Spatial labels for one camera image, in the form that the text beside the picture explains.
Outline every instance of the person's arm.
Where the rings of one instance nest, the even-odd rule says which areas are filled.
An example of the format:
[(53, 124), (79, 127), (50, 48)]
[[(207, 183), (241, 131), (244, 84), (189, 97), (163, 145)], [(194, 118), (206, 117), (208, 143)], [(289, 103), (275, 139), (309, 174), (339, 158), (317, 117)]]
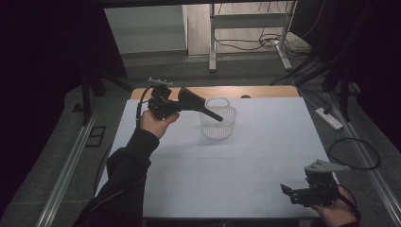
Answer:
[(159, 121), (150, 111), (143, 113), (140, 129), (135, 129), (125, 148), (109, 158), (109, 180), (83, 208), (75, 226), (141, 226), (150, 154), (178, 117), (175, 113)]
[[(344, 188), (339, 187), (339, 191), (349, 200), (348, 194)], [(327, 227), (359, 227), (356, 214), (345, 202), (337, 199), (329, 206), (310, 205), (321, 216), (322, 221)]]

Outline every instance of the clear plastic cup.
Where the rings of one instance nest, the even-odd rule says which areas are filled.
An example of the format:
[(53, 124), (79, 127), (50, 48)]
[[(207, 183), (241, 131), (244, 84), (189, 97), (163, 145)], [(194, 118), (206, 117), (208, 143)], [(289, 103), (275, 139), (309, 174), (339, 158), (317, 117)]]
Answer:
[(236, 110), (230, 106), (230, 102), (225, 97), (215, 97), (206, 101), (205, 107), (210, 111), (223, 117), (221, 122), (200, 113), (201, 132), (210, 139), (224, 139), (234, 131)]

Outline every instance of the white table surface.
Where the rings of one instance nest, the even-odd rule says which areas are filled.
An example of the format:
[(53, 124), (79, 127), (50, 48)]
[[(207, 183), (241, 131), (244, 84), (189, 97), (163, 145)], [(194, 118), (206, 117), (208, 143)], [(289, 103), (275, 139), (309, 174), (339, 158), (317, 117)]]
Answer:
[[(167, 129), (150, 157), (144, 217), (316, 217), (312, 209), (291, 204), (280, 187), (306, 188), (304, 167), (328, 161), (304, 100), (229, 100), (237, 115), (233, 134), (224, 140), (206, 138), (196, 112), (181, 112)], [(131, 138), (137, 103), (127, 101), (112, 152)], [(105, 169), (98, 190), (107, 179)]]

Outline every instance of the metal frame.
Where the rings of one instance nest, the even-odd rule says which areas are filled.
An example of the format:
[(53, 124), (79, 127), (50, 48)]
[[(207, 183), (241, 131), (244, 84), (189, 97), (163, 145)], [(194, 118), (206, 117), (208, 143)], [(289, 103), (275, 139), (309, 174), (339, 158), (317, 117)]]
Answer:
[(64, 197), (67, 186), (70, 183), (71, 177), (77, 166), (80, 154), (85, 147), (85, 143), (88, 139), (91, 128), (94, 126), (97, 117), (97, 110), (100, 107), (100, 100), (96, 100), (94, 111), (92, 116), (89, 118), (88, 124), (86, 126), (82, 126), (76, 143), (71, 149), (70, 155), (65, 161), (59, 178), (57, 179), (53, 190), (51, 191), (50, 196), (47, 199), (46, 205), (44, 206), (44, 209), (38, 219), (38, 222), (35, 225), (36, 227), (50, 227), (52, 225), (54, 217), (59, 210), (61, 200)]
[(215, 4), (210, 4), (210, 50), (209, 50), (209, 71), (216, 72), (216, 29), (224, 28), (259, 28), (259, 27), (282, 27), (283, 31), (280, 40), (274, 42), (276, 50), (286, 70), (292, 70), (288, 60), (285, 41), (291, 23), (295, 1), (290, 3), (286, 13), (258, 13), (238, 15), (216, 15)]

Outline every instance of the person's hand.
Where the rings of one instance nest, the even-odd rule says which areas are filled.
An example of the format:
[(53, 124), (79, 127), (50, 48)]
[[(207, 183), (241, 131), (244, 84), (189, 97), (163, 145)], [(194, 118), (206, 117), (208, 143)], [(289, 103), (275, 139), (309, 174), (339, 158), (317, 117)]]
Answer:
[(179, 116), (179, 113), (174, 113), (165, 120), (158, 120), (151, 111), (147, 110), (141, 116), (140, 128), (153, 133), (157, 138), (161, 139), (167, 127), (175, 122)]
[[(339, 192), (349, 200), (347, 192), (341, 186), (339, 186)], [(318, 212), (327, 227), (338, 227), (357, 221), (351, 208), (340, 199), (329, 206), (313, 204), (310, 207)]]

